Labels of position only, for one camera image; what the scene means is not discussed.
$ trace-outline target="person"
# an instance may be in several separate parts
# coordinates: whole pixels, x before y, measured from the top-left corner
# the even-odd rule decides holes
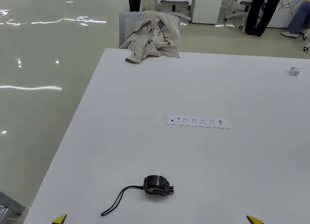
[[[310,0],[300,5],[295,17],[287,27],[287,31],[281,34],[286,37],[298,38],[300,34],[310,27]]]
[[[261,21],[257,24],[258,16],[265,0],[253,0],[244,30],[246,37],[261,37],[261,35],[266,30],[274,12],[276,11],[279,1],[280,0],[267,0]]]

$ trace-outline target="small white object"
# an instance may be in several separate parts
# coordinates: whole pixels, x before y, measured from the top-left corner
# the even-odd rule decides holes
[[[201,118],[195,116],[167,116],[167,125],[196,126],[205,128],[229,128],[228,123],[221,118]]]
[[[297,67],[294,67],[294,66],[293,66],[293,67],[290,69],[290,75],[291,75],[291,76],[298,76],[299,73],[300,73],[300,71],[299,71],[299,69],[298,69]]]

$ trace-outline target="desk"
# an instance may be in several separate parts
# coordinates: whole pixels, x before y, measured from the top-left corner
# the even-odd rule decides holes
[[[106,49],[25,224],[270,224],[310,218],[309,60],[180,53],[128,64]],[[288,69],[298,66],[298,77]],[[231,129],[165,125],[174,114]],[[166,176],[169,197],[121,188]]]

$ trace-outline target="cable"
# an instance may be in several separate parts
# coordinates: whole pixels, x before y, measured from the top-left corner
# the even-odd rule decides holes
[[[283,4],[283,0],[280,0],[280,7],[278,9],[279,12],[281,12],[283,9],[290,9],[291,15],[294,17],[292,7],[296,6],[301,0],[294,0],[290,2],[287,0],[287,4]]]
[[[118,196],[117,196],[115,202],[113,203],[113,205],[110,208],[108,208],[107,210],[105,210],[105,211],[103,211],[101,213],[101,217],[104,217],[104,216],[108,215],[109,213],[113,212],[118,207],[118,205],[120,204],[120,202],[121,202],[121,200],[123,198],[123,194],[124,194],[124,192],[127,189],[140,189],[140,190],[143,190],[143,186],[134,186],[134,185],[132,185],[132,186],[127,186],[127,187],[123,188],[120,191],[120,193],[118,194]]]

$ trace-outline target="white cabinet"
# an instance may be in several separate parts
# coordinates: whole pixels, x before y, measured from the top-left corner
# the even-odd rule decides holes
[[[193,23],[216,24],[222,0],[193,0]]]

